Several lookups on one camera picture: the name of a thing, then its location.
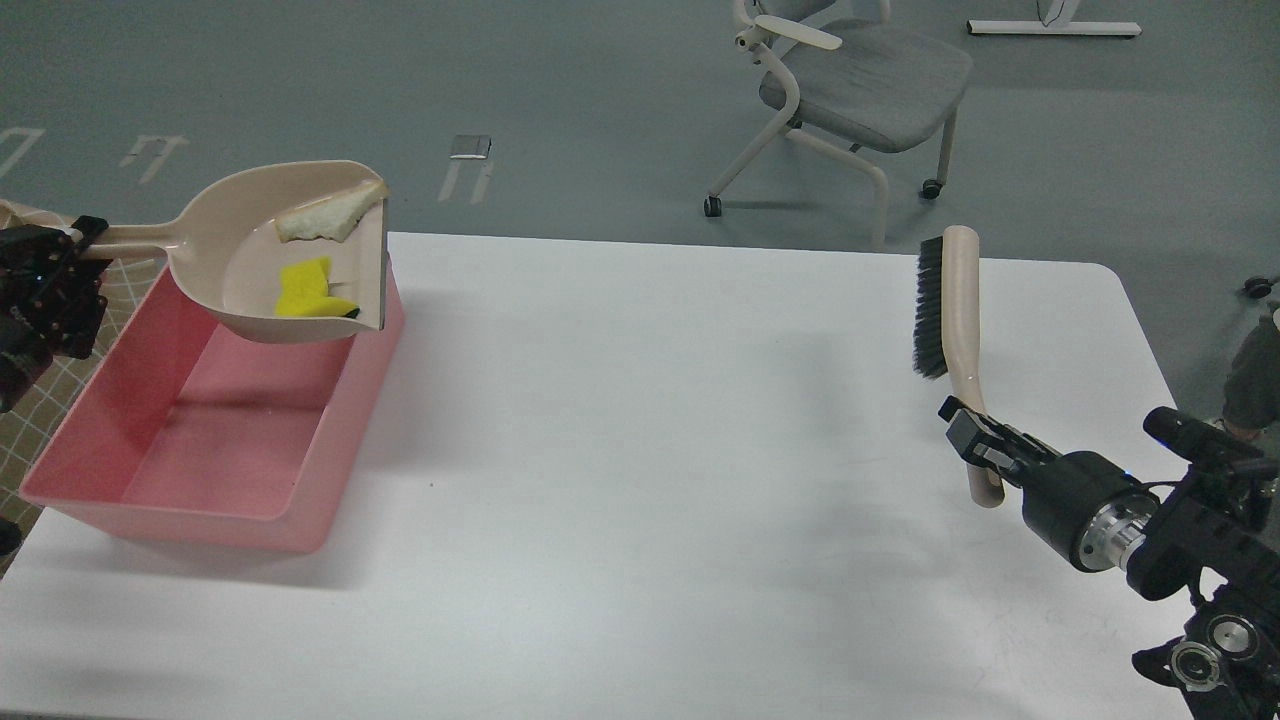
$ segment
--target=desk base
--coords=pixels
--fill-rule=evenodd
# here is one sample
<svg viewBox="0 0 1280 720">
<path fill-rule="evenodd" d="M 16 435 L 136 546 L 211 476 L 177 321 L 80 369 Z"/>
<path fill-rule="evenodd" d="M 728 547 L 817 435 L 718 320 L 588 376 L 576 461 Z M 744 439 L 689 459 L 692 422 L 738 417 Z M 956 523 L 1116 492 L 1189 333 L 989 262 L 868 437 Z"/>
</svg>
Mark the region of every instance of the desk base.
<svg viewBox="0 0 1280 720">
<path fill-rule="evenodd" d="M 969 20 L 969 35 L 1093 35 L 1138 37 L 1138 23 L 1061 23 L 1046 26 L 1039 20 Z"/>
</svg>

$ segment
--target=desk leg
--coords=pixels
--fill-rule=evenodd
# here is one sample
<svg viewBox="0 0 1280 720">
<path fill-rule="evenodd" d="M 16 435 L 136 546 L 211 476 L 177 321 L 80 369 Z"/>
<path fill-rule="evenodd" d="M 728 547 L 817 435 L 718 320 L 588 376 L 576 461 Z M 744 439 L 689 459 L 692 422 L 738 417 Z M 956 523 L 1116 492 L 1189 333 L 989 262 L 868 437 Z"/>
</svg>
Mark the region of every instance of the desk leg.
<svg viewBox="0 0 1280 720">
<path fill-rule="evenodd" d="M 1078 23 L 1073 18 L 1080 0 L 1051 0 L 1039 6 L 1036 20 L 969 20 L 969 35 L 1093 35 L 1112 37 L 1138 37 L 1138 23 Z"/>
</svg>

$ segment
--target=black bristles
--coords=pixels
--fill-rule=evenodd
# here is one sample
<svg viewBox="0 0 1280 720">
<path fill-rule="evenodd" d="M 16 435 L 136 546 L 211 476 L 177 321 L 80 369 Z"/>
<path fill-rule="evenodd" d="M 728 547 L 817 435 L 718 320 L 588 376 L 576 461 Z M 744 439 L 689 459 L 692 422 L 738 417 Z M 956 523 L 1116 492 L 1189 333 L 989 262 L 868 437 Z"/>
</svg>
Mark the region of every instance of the black bristles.
<svg viewBox="0 0 1280 720">
<path fill-rule="evenodd" d="M 942 238 L 934 237 L 920 243 L 916 270 L 915 334 L 911 359 L 915 372 L 937 379 L 947 374 L 947 359 L 942 354 Z"/>
</svg>

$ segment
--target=brush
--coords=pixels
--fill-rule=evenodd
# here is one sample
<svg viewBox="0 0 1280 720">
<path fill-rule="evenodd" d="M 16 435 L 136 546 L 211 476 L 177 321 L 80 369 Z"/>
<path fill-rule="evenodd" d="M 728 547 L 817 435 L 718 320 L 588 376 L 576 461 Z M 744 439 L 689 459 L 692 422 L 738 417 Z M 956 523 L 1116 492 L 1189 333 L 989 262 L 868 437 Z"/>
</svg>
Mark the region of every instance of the brush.
<svg viewBox="0 0 1280 720">
<path fill-rule="evenodd" d="M 964 225 L 951 225 L 942 237 L 920 243 L 913 359 L 915 372 L 925 378 L 950 375 L 951 393 L 986 414 L 978 379 L 978 233 Z M 1005 500 L 1000 475 L 968 464 L 965 469 L 974 502 L 996 507 Z"/>
</svg>

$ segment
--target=pink plastic basin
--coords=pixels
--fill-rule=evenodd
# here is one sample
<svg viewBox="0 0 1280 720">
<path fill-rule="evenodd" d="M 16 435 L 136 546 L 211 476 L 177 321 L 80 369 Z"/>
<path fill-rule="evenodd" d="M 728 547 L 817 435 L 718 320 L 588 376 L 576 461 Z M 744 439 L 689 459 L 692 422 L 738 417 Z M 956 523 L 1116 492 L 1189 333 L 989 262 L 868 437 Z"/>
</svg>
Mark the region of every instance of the pink plastic basin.
<svg viewBox="0 0 1280 720">
<path fill-rule="evenodd" d="M 19 488 L 113 536 L 310 552 L 324 544 L 404 325 L 243 340 L 163 273 Z"/>
</svg>

